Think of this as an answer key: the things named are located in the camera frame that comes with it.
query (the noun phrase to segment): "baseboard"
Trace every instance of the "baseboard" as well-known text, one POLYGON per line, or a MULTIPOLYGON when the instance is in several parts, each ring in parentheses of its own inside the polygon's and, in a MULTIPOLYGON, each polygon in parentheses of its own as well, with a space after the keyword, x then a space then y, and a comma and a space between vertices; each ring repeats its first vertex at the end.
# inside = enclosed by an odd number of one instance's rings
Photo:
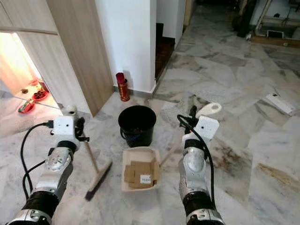
MULTIPOLYGON (((113 86, 113 89, 115 92, 119 92, 119 89, 117 86, 113 86)), ((141 98, 147 98, 147 99, 152 98, 152 96, 153 96, 153 93, 139 91, 139 90, 132 90, 132 89, 129 89, 129 93, 131 95, 138 96, 141 98)))

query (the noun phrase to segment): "white wall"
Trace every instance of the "white wall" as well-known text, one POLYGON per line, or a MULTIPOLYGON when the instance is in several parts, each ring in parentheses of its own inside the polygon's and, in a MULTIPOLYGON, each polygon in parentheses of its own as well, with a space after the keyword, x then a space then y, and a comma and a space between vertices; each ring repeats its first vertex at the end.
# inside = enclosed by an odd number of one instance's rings
POLYGON ((156 0, 96 0, 114 85, 124 72, 129 88, 155 86, 156 0))
MULTIPOLYGON (((258 0, 250 21, 250 24, 256 25, 257 21, 263 11, 263 8, 266 4, 267 0, 258 0)), ((273 0, 270 4, 270 7, 267 11, 266 16, 274 16, 274 14, 279 13, 280 18, 286 18, 288 12, 290 10, 290 5, 288 0, 273 0)), ((291 9, 289 18, 291 19, 300 19, 300 13, 295 12, 295 9, 291 9)))
POLYGON ((186 0, 157 0, 157 23, 164 24, 163 36, 178 44, 183 29, 186 0))

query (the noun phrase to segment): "red container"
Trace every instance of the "red container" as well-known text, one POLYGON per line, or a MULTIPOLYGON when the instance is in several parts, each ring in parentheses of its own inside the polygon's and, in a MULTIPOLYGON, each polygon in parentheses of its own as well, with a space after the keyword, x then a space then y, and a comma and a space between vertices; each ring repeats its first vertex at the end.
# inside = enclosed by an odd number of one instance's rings
POLYGON ((127 102, 130 99, 127 79, 125 79, 124 83, 118 83, 118 87, 119 87, 121 101, 127 102))

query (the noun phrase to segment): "flattened cardboard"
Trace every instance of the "flattened cardboard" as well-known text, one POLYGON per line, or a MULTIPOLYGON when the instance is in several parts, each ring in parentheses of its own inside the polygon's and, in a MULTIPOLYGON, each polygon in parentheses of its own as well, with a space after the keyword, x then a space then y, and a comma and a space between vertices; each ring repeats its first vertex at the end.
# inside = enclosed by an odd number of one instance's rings
POLYGON ((151 162, 132 161, 130 165, 125 167, 124 181, 131 188, 150 188, 154 185, 154 181, 159 179, 159 174, 159 162, 155 159, 151 162))

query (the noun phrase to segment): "white object on floor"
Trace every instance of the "white object on floor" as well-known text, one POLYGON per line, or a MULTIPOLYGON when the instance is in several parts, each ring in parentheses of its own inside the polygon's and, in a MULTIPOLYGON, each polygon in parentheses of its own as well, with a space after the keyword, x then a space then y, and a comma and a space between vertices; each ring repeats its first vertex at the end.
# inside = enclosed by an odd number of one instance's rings
POLYGON ((287 101, 285 101, 284 99, 282 99, 276 93, 268 94, 266 96, 266 98, 269 101, 271 101, 271 103, 276 105, 279 109, 281 109, 283 112, 285 112, 286 114, 288 114, 290 116, 292 116, 294 114, 294 112, 296 111, 296 108, 292 104, 290 104, 287 101))

